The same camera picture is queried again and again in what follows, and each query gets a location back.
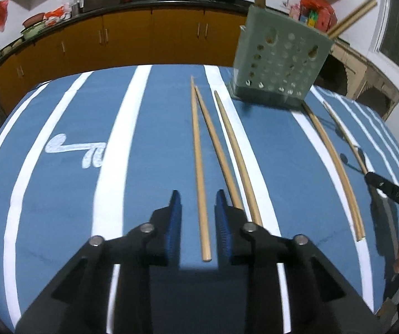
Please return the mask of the lower wooden kitchen cabinets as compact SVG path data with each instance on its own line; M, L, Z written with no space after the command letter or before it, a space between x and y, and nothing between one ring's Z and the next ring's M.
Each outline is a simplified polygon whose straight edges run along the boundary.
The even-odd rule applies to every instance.
M41 82L146 64L230 67L246 15L207 8L138 8L89 17L37 38L0 65L0 107L9 114Z

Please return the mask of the wooden chopstick beside holder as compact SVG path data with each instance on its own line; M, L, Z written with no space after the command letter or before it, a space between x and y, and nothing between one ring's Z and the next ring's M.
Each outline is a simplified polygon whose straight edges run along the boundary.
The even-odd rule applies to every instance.
M350 147L351 151L353 152L353 155L355 156L359 167L361 169L361 171L363 172L364 175L366 175L366 173L368 172L368 169L366 167L365 162L363 161L363 159L361 158L358 148L352 143L349 135L347 134L347 131L344 129L343 124L341 123L341 121L337 118L337 116L335 115L335 113L332 111L332 109L329 107L329 104L326 102L323 102L322 105L325 107L326 111L329 113L329 115L331 116L332 120L334 121L334 123L336 124L337 128L339 129L339 131L341 132L343 138L346 140L346 142L348 143L348 146Z

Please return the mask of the wooden chopstick under gripper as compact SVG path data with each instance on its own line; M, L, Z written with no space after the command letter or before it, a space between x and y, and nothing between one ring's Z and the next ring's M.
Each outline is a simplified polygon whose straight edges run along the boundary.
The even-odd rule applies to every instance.
M343 187L345 196L347 197L348 207L350 209L351 217L353 219L354 232L356 236L356 241L359 242L366 237L366 232L363 225L363 220L360 214L359 206L353 192L353 188L350 184L350 180L347 176L347 173L342 166L341 159L339 158L332 141L330 140L328 134L326 133L323 125L313 113L309 105L307 105L304 101L301 103L304 111L309 116L311 122L313 123L318 135L320 136L324 146L329 152L329 155L334 163L337 175L341 181L341 185Z

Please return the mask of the wooden chopstick far left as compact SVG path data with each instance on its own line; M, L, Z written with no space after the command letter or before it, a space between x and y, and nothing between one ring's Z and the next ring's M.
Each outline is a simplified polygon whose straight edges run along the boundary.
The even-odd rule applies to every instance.
M211 253L211 239L209 233L209 218L207 211L207 201L205 194L205 180L204 171L202 164L202 150L201 150L201 139L199 130L199 115L197 107L197 97L195 92L194 78L190 78L190 94L191 94L191 115L193 125L193 152L194 152L194 163L195 163L195 184L198 204L198 215L199 215L199 234L201 244L202 260L204 262L210 262L212 260Z

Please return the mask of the blue white striped tablecloth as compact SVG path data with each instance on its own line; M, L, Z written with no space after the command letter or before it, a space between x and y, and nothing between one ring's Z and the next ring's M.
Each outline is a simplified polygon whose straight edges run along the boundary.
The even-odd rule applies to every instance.
M238 139L264 227L305 234L376 311L393 277L399 206L377 206L323 102L363 150L369 170L399 185L399 145L367 106L320 87L307 105L341 155L361 210L353 220L329 153L302 112L247 105L227 92L229 69L143 66L48 82L29 92L0 131L0 319L10 330L89 237L120 237L179 191L179 266L154 268L157 333L241 333L241 277L201 258L190 78L225 149L216 90Z

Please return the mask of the green perforated utensil holder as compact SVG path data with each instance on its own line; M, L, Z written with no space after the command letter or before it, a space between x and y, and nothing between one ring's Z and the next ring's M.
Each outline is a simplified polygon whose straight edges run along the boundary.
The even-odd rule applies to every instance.
M241 27L230 94L246 103L299 110L333 44L325 33L251 5Z

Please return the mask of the red bottles and bags cluster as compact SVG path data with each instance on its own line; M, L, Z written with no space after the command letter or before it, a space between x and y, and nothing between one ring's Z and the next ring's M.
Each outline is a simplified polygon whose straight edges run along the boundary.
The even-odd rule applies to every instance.
M334 8L326 0L300 0L290 6L288 15L323 33L337 24Z

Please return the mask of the stacked bowls on counter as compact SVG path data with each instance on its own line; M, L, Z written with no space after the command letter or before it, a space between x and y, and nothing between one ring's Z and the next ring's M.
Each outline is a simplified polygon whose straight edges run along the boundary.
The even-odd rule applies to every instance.
M23 30L20 33L25 40L28 40L38 35L45 27L45 14L38 13L23 22Z

